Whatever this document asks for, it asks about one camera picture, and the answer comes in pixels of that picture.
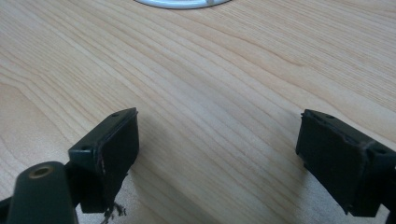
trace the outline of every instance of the mounting hole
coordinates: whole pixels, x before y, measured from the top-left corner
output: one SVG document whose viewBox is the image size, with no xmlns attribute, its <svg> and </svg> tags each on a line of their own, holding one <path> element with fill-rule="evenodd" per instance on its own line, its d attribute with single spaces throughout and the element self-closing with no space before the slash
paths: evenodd
<svg viewBox="0 0 396 224">
<path fill-rule="evenodd" d="M 90 146 L 83 146 L 82 148 L 81 148 L 81 150 L 84 150 L 84 151 L 86 151 L 86 150 L 90 150 L 91 149 L 91 147 Z"/>
<path fill-rule="evenodd" d="M 38 179 L 46 175 L 49 175 L 50 173 L 52 173 L 52 171 L 53 171 L 52 166 L 48 166 L 48 165 L 41 166 L 30 172 L 29 178 Z"/>
<path fill-rule="evenodd" d="M 376 151 L 377 153 L 379 153 L 379 154 L 386 154 L 386 153 L 387 153 L 387 151 L 384 150 L 384 149 L 376 149 L 375 151 Z"/>
</svg>

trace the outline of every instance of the wood grain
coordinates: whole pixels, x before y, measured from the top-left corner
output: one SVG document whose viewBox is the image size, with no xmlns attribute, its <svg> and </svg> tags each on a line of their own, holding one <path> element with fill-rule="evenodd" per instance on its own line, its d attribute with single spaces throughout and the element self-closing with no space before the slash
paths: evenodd
<svg viewBox="0 0 396 224">
<path fill-rule="evenodd" d="M 384 223 L 345 216 L 294 148 L 305 108 L 396 148 L 395 59 L 393 0 L 1 0 L 0 197 L 137 107 L 114 223 Z"/>
</svg>

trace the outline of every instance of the white round object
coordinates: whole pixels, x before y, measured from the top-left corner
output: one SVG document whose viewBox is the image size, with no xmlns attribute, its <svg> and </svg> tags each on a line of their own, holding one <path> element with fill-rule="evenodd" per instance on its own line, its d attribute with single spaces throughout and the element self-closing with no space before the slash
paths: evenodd
<svg viewBox="0 0 396 224">
<path fill-rule="evenodd" d="M 152 7 L 191 9 L 198 7 L 212 7 L 230 0 L 135 0 Z"/>
</svg>

